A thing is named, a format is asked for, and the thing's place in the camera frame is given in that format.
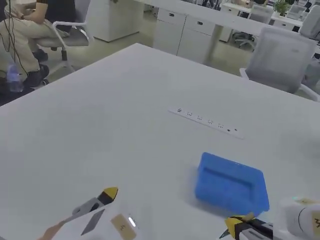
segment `water bottle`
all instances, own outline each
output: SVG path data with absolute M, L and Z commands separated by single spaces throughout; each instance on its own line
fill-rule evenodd
M 15 64 L 10 64 L 6 72 L 6 79 L 10 92 L 20 93 L 24 90 L 24 85 L 20 79 L 20 75 Z

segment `person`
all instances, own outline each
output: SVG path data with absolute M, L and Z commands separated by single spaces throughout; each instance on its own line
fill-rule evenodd
M 49 68 L 39 63 L 45 60 L 46 54 L 39 50 L 34 39 L 56 38 L 53 29 L 55 21 L 74 22 L 75 0 L 36 0 L 14 6 L 8 4 L 5 12 L 8 18 L 0 22 L 3 45 L 25 71 L 26 79 L 23 84 L 26 87 L 36 87 L 48 76 Z M 67 37 L 71 28 L 58 25 L 57 31 L 61 37 Z
M 214 7 L 214 0 L 209 0 L 209 2 L 210 2 L 211 8 L 213 8 L 213 7 Z M 208 0 L 203 0 L 202 6 L 203 6 L 203 7 L 206 7 L 207 4 L 208 4 Z
M 52 240 L 52 238 L 56 235 L 56 233 L 62 228 L 65 224 L 65 221 L 59 222 L 57 225 L 49 227 L 44 234 L 38 238 L 37 240 Z

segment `gray chair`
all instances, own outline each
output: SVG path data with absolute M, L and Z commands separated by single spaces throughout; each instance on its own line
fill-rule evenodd
M 252 6 L 248 19 L 257 21 L 260 23 L 268 24 L 271 20 L 273 13 L 274 13 L 274 10 L 270 7 L 254 4 Z M 237 38 L 237 36 L 234 36 L 234 37 L 235 37 L 234 41 L 236 43 L 240 43 L 239 48 L 241 48 L 243 45 L 246 45 L 246 44 L 251 45 L 253 48 L 256 45 L 255 41 L 257 40 L 257 38 L 251 34 L 247 34 L 247 37 L 245 38 L 243 38 L 243 36 L 240 36 L 239 38 Z
M 299 33 L 276 27 L 262 29 L 248 67 L 241 68 L 243 78 L 294 94 L 305 92 L 312 100 L 320 96 L 302 84 L 317 42 Z
M 306 10 L 307 8 L 304 7 L 304 6 L 299 6 L 299 5 L 296 5 L 296 4 L 293 4 L 288 13 L 286 14 L 286 17 L 287 18 L 290 18 L 290 19 L 295 19 L 295 20 L 298 20 L 301 16 L 302 16 L 302 13 Z
M 56 38 L 38 38 L 35 39 L 35 42 L 44 48 L 51 48 L 56 50 L 57 48 L 62 48 L 61 58 L 62 61 L 50 69 L 50 74 L 53 74 L 61 68 L 69 68 L 71 72 L 74 72 L 75 69 L 72 67 L 71 63 L 68 60 L 67 47 L 86 47 L 94 40 L 90 35 L 87 27 L 87 13 L 89 9 L 91 0 L 74 0 L 75 10 L 76 10 L 76 21 L 75 22 L 64 22 L 56 21 L 53 23 L 52 27 L 56 34 Z M 69 36 L 61 37 L 57 31 L 57 26 L 72 26 Z

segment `blue tray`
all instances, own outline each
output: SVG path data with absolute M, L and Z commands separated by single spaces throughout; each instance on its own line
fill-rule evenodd
M 269 210 L 262 171 L 204 152 L 195 187 L 197 199 L 237 215 L 258 216 Z

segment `black shoe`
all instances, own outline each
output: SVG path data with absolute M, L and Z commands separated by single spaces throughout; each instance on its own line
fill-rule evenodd
M 49 75 L 48 66 L 40 64 L 39 71 L 30 71 L 27 73 L 27 78 L 23 82 L 23 85 L 26 88 L 38 87 L 48 75 Z
M 39 63 L 48 61 L 48 54 L 45 53 L 42 49 L 38 49 L 36 52 L 33 52 L 33 56 L 38 60 Z

